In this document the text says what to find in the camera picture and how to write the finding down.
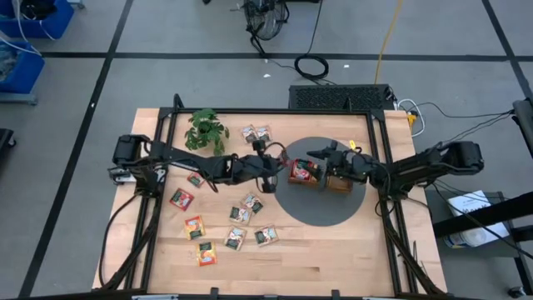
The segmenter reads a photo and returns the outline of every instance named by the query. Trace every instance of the potted plant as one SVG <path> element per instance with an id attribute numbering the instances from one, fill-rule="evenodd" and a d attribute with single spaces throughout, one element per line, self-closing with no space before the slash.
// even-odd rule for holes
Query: potted plant
<path id="1" fill-rule="evenodd" d="M 192 114 L 189 122 L 192 123 L 192 127 L 185 132 L 185 138 L 187 138 L 185 146 L 189 150 L 204 148 L 210 142 L 214 142 L 213 154 L 219 156 L 224 153 L 225 148 L 221 135 L 223 133 L 226 138 L 229 138 L 230 131 L 218 122 L 217 113 L 214 110 L 204 108 L 196 111 Z"/>

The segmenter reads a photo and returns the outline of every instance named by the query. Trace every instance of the wooden table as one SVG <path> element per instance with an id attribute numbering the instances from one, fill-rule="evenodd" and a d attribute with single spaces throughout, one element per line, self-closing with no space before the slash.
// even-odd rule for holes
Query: wooden table
<path id="1" fill-rule="evenodd" d="M 138 109 L 132 133 L 153 138 L 157 114 L 158 109 Z M 184 134 L 190 127 L 187 123 L 189 117 L 189 114 L 177 117 L 172 143 L 175 148 L 186 149 Z M 354 140 L 364 153 L 371 152 L 366 119 L 360 116 L 222 114 L 219 118 L 231 132 L 226 142 L 226 153 L 240 156 L 255 154 L 240 136 L 240 130 L 250 123 L 269 125 L 273 139 L 286 145 L 300 138 L 325 137 L 345 145 Z M 386 112 L 386 126 L 393 159 L 413 155 L 415 151 L 405 113 Z M 375 129 L 383 160 L 379 127 L 375 125 Z M 212 150 L 202 149 L 197 153 L 210 156 Z M 272 150 L 271 154 L 277 155 L 278 152 Z M 274 195 L 260 194 L 253 181 L 233 187 L 219 185 L 220 192 L 215 194 L 207 185 L 199 189 L 193 187 L 187 181 L 188 174 L 188 171 L 177 167 L 169 170 L 148 292 L 206 294 L 211 287 L 216 287 L 220 289 L 220 294 L 326 296 L 331 295 L 332 289 L 338 289 L 342 296 L 394 295 L 383 224 L 374 213 L 377 191 L 372 186 L 367 185 L 361 207 L 345 222 L 330 227 L 313 227 L 286 213 Z M 177 188 L 185 188 L 195 196 L 186 212 L 168 202 Z M 133 184 L 117 188 L 112 212 L 131 197 L 133 189 Z M 241 250 L 235 251 L 222 244 L 232 225 L 228 220 L 229 210 L 249 192 L 258 194 L 266 206 L 245 227 L 248 229 L 246 240 Z M 413 188 L 410 197 L 426 201 L 423 190 L 418 187 Z M 105 280 L 111 277 L 131 250 L 139 202 L 126 207 L 111 227 L 104 261 Z M 423 262 L 424 269 L 437 287 L 445 291 L 441 261 L 427 209 L 419 203 L 407 201 L 402 206 L 410 243 L 416 241 L 419 262 Z M 196 215 L 202 216 L 207 235 L 188 241 L 184 220 Z M 268 223 L 276 225 L 281 240 L 258 247 L 252 231 Z M 218 264 L 197 266 L 195 246 L 203 241 L 216 243 Z M 142 254 L 137 261 L 137 270 L 142 267 L 143 260 Z M 405 265 L 400 258 L 398 267 L 402 290 L 407 291 Z M 133 287 L 139 286 L 140 277 L 141 272 L 137 271 Z M 94 287 L 98 286 L 95 278 Z"/>

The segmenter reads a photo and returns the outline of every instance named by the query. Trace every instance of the box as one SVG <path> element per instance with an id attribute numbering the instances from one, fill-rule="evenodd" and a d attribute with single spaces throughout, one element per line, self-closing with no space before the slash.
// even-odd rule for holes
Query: box
<path id="1" fill-rule="evenodd" d="M 46 19 L 42 20 L 42 22 L 38 20 L 26 20 L 21 15 L 20 23 L 22 30 L 24 31 L 26 38 L 49 38 L 48 35 L 50 35 L 50 37 L 58 39 L 67 29 L 72 15 L 74 14 L 74 9 L 67 0 L 43 1 L 53 1 L 57 11 L 51 13 Z M 0 19 L 0 31 L 10 38 L 21 38 L 22 35 L 20 33 L 20 28 L 18 27 L 18 20 L 16 19 L 17 15 L 13 11 L 11 0 L 0 0 L 0 14 L 12 17 L 11 19 Z"/>
<path id="2" fill-rule="evenodd" d="M 33 51 L 28 42 L 10 43 L 17 47 Z M 35 85 L 35 82 L 39 78 L 39 74 L 43 67 L 44 59 L 42 59 L 42 57 L 34 53 L 21 51 L 18 54 L 15 68 L 4 81 L 0 82 L 0 92 L 30 93 L 33 89 L 33 85 Z"/>

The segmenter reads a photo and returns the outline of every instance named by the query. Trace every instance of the gray floor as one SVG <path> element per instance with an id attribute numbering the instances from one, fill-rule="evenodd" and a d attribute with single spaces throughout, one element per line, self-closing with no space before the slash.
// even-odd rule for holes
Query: gray floor
<path id="1" fill-rule="evenodd" d="M 126 0 L 84 1 L 87 9 L 76 11 L 61 40 L 35 41 L 36 48 L 107 52 Z M 204 6 L 200 0 L 134 0 L 117 51 L 254 53 L 244 16 L 230 12 L 239 2 L 212 0 Z M 533 2 L 491 4 L 515 54 L 532 56 Z M 313 52 L 377 54 L 395 5 L 394 0 L 325 1 Z M 291 3 L 290 9 L 290 22 L 265 43 L 268 52 L 307 50 L 318 6 Z M 386 53 L 506 55 L 481 0 L 405 0 Z M 0 128 L 14 129 L 18 140 L 0 180 L 0 298 L 20 291 L 103 61 L 46 58 L 35 89 L 39 104 L 0 106 Z M 373 82 L 375 61 L 339 59 L 330 65 L 328 79 L 335 83 Z M 533 81 L 533 62 L 520 65 Z M 431 101 L 449 114 L 502 112 L 524 98 L 507 61 L 385 61 L 381 82 L 392 85 L 399 98 Z M 137 108 L 169 106 L 174 93 L 187 107 L 286 108 L 291 84 L 308 82 L 260 59 L 113 59 L 32 295 L 90 289 L 115 193 L 106 168 L 117 136 L 130 131 Z M 422 112 L 427 127 L 415 139 L 418 150 L 480 121 L 444 118 L 433 107 Z M 508 197 L 531 190 L 533 162 L 510 119 L 469 139 L 481 145 L 486 169 L 475 177 L 447 177 L 448 183 L 467 190 L 501 190 Z M 533 251 L 532 245 L 524 246 Z M 461 296 L 505 299 L 506 289 L 520 284 L 509 258 L 446 256 L 442 262 L 450 292 Z"/>

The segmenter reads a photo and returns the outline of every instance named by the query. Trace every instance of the black vent grille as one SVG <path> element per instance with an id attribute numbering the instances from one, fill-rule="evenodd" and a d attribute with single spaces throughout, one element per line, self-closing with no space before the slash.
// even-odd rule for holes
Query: black vent grille
<path id="1" fill-rule="evenodd" d="M 291 86 L 289 108 L 343 109 L 346 100 L 353 110 L 394 109 L 386 100 L 388 85 Z"/>

